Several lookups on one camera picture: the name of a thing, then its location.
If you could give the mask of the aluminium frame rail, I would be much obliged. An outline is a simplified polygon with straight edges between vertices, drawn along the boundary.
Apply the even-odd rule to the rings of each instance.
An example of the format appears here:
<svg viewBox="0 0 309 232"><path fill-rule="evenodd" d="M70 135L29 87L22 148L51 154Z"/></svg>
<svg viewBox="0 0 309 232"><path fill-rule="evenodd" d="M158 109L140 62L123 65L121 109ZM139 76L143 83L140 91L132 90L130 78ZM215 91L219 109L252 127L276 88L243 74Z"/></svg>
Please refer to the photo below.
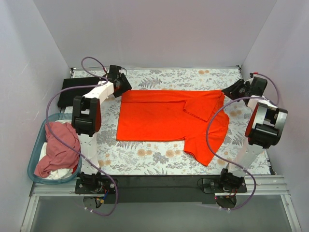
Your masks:
<svg viewBox="0 0 309 232"><path fill-rule="evenodd" d="M94 198L75 194L75 182L35 184L21 227L23 232L299 232L291 196L280 175L246 177L239 209L215 203L105 203L90 212Z"/></svg>

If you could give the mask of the folded black t-shirt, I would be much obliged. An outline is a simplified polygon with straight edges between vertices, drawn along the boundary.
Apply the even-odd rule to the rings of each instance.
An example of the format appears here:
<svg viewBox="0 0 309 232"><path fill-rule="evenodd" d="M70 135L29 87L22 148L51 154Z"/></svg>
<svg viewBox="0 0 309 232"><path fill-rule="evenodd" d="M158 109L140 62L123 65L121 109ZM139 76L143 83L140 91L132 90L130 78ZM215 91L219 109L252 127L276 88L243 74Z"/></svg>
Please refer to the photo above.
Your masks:
<svg viewBox="0 0 309 232"><path fill-rule="evenodd" d="M62 89L69 87L77 87L77 86L91 86L97 85L99 82L99 78L97 77L82 77L82 78L72 78L72 79L64 79ZM59 100L57 102L57 106L59 108L64 108L68 106L73 106L73 99L76 96L83 96L90 92L94 87L84 87L84 88L75 88L71 90L66 90L60 94Z"/></svg>

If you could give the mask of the translucent blue laundry basket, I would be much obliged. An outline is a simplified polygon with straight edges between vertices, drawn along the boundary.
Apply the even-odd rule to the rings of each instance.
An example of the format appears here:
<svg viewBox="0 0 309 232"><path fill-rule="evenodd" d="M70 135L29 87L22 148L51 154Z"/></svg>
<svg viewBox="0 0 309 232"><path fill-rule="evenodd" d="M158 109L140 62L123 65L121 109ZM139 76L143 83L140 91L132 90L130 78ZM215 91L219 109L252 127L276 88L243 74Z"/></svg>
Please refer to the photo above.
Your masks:
<svg viewBox="0 0 309 232"><path fill-rule="evenodd" d="M45 130L46 119L42 122L32 153L30 155L27 173L30 180L34 183L44 184L44 185L59 185L72 181L77 174L81 171L82 159L78 157L78 163L73 169L69 169L68 173L64 174L62 177L41 177L36 171L38 163L43 158L43 153L46 151L47 139L46 139L46 130Z"/></svg>

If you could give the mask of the orange t-shirt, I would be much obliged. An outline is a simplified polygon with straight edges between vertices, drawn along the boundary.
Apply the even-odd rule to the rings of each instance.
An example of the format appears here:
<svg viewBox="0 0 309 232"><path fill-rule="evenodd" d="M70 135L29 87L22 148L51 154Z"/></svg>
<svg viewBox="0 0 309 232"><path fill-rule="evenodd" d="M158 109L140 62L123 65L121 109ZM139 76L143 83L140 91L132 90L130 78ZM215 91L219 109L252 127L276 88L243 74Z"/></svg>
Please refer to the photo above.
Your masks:
<svg viewBox="0 0 309 232"><path fill-rule="evenodd" d="M225 140L229 117L220 90L130 90L121 97L118 141L184 141L184 152L207 166Z"/></svg>

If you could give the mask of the pink t-shirt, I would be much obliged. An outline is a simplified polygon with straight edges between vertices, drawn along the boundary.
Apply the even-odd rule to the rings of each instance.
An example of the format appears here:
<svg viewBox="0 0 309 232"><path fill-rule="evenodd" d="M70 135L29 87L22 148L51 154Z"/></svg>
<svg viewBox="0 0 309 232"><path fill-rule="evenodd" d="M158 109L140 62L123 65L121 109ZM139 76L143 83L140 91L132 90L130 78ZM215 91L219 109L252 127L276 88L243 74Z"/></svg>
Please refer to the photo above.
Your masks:
<svg viewBox="0 0 309 232"><path fill-rule="evenodd" d="M75 129L68 122L50 122L52 131L60 140L74 148L81 150L78 135ZM38 163L37 173L41 177L47 177L51 171L57 169L73 169L78 163L79 154L59 142L45 126L47 149L46 156Z"/></svg>

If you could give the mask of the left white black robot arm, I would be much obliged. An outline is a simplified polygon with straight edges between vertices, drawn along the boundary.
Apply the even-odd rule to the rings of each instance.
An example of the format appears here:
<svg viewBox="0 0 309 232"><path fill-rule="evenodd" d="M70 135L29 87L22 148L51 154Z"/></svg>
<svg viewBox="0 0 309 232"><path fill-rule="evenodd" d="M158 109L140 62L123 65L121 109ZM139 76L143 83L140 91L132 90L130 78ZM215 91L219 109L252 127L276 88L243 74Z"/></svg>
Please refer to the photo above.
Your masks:
<svg viewBox="0 0 309 232"><path fill-rule="evenodd" d="M120 66L110 65L96 87L73 99L72 126L78 134L81 147L81 174L100 174L97 152L97 135L101 128L100 106L109 97L120 97L132 89L124 70Z"/></svg>

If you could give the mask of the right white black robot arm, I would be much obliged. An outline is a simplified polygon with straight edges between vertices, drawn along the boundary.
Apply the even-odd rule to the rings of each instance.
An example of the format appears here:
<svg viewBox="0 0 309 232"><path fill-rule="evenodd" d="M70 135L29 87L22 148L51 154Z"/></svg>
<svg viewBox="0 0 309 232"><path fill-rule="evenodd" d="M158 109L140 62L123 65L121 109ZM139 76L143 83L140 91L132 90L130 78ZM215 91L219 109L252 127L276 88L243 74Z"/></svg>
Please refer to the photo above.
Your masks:
<svg viewBox="0 0 309 232"><path fill-rule="evenodd" d="M243 147L232 163L221 171L218 185L224 192L234 191L243 186L245 170L265 149L279 142L288 115L287 110L264 98L270 78L258 72L250 73L250 77L247 81L238 80L222 90L229 99L242 99L252 110Z"/></svg>

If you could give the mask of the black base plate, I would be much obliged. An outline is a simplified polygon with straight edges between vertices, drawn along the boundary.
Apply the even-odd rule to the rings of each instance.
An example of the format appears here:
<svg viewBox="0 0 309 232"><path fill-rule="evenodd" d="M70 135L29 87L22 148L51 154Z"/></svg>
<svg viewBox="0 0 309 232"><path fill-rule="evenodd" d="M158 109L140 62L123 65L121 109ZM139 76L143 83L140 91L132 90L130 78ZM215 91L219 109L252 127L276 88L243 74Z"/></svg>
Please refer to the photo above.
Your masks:
<svg viewBox="0 0 309 232"><path fill-rule="evenodd" d="M100 175L81 173L76 194L101 196L105 203L216 203L233 208L236 194L247 192L244 178L232 181L220 175L114 175L113 180Z"/></svg>

